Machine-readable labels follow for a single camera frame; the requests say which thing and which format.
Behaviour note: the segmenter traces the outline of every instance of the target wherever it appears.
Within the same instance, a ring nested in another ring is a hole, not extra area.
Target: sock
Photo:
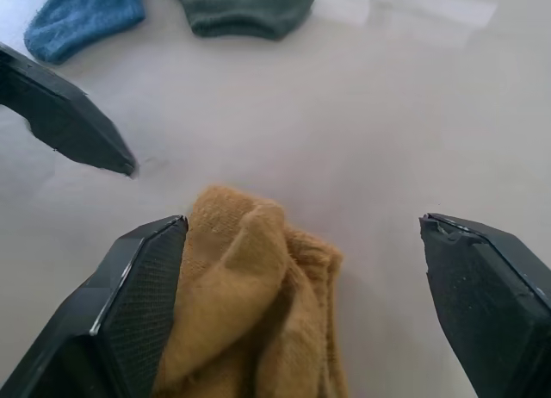
[[[48,0],[28,26],[25,46],[35,58],[61,64],[144,17],[141,0]]]
[[[313,0],[180,0],[194,34],[280,40],[306,19]]]

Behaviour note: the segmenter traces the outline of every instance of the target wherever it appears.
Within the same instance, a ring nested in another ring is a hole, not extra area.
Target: fabric
[[[180,0],[192,31],[280,40],[307,18],[313,0]]]
[[[58,65],[144,18],[141,0],[48,0],[28,26],[25,46],[35,58]]]
[[[341,254],[272,201],[224,187],[193,207],[156,398],[346,398]]]

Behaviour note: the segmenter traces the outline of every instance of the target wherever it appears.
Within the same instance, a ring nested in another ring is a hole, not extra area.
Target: green sock
[[[279,40],[298,28],[313,0],[180,0],[194,34]]]

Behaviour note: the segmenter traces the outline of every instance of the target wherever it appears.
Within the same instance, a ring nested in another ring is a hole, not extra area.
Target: table surface
[[[0,41],[46,0],[0,0]],[[345,254],[352,397],[473,397],[426,282],[418,217],[482,221],[551,261],[549,0],[317,0],[280,42],[194,37],[177,0],[54,70],[120,129],[129,179],[0,109],[0,380],[112,242],[227,183]]]

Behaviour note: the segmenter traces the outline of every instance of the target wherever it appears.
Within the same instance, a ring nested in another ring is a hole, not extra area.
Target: white surface
[[[24,52],[44,1],[0,0],[0,40]],[[143,24],[56,69],[115,121],[135,180],[72,163],[0,109],[0,379],[114,239],[216,182],[277,199],[345,253],[352,397],[474,396],[418,216],[483,221],[551,260],[550,14],[453,1],[368,0],[364,26],[313,16],[272,43],[198,40],[176,0],[145,0]]]

